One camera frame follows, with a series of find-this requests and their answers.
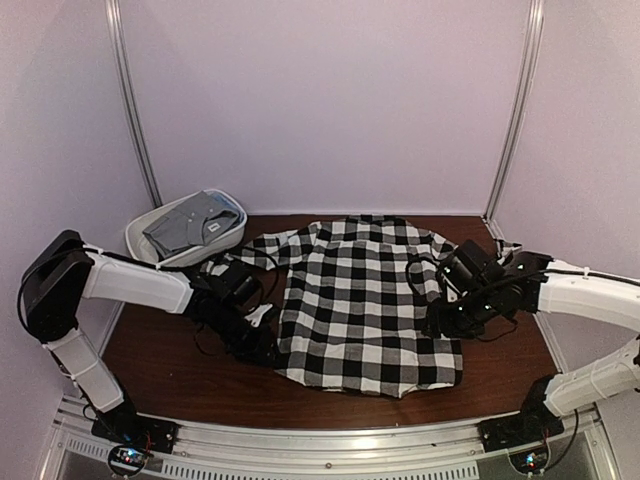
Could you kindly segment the black white plaid shirt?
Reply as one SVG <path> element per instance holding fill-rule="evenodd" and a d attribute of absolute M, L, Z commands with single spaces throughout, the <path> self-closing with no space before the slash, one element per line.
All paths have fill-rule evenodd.
<path fill-rule="evenodd" d="M 265 233 L 204 264 L 283 269 L 277 374 L 306 387 L 402 398 L 450 388 L 461 343 L 421 329 L 441 292 L 436 271 L 456 245 L 395 216 L 357 215 Z"/>

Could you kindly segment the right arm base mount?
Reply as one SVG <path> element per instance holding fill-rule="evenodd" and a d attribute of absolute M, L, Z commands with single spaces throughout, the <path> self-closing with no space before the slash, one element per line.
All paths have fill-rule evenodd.
<path fill-rule="evenodd" d="M 563 433 L 564 425 L 555 417 L 519 412 L 481 421 L 478 431 L 484 451 L 493 452 L 543 442 L 549 436 Z"/>

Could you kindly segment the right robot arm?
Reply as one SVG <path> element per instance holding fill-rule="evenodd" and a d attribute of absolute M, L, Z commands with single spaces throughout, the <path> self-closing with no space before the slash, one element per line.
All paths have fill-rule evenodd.
<path fill-rule="evenodd" d="M 597 332 L 623 330 L 629 341 L 584 356 L 584 363 L 534 382 L 514 415 L 512 430 L 530 442 L 552 421 L 639 387 L 639 282 L 577 266 L 553 256 L 516 250 L 503 257 L 467 240 L 436 267 L 440 294 L 422 328 L 433 339 L 477 339 L 498 317 L 521 312 L 548 323 L 587 322 Z"/>

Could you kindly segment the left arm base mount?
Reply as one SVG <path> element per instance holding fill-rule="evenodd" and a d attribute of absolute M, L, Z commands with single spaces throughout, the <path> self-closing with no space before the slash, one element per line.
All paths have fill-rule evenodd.
<path fill-rule="evenodd" d="M 140 415 L 101 415 L 91 427 L 91 434 L 96 437 L 143 451 L 166 454 L 173 452 L 177 433 L 175 422 Z"/>

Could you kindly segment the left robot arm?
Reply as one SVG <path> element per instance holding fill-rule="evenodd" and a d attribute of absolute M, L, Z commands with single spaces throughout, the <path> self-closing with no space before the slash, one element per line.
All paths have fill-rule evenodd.
<path fill-rule="evenodd" d="M 18 320 L 62 366 L 106 429 L 123 444 L 137 442 L 144 424 L 125 388 L 82 331 L 84 300 L 109 300 L 184 316 L 213 330 L 237 360 L 271 366 L 278 355 L 270 326 L 275 309 L 246 303 L 262 286 L 239 261 L 212 270 L 162 266 L 85 243 L 62 231 L 23 273 L 16 298 Z"/>

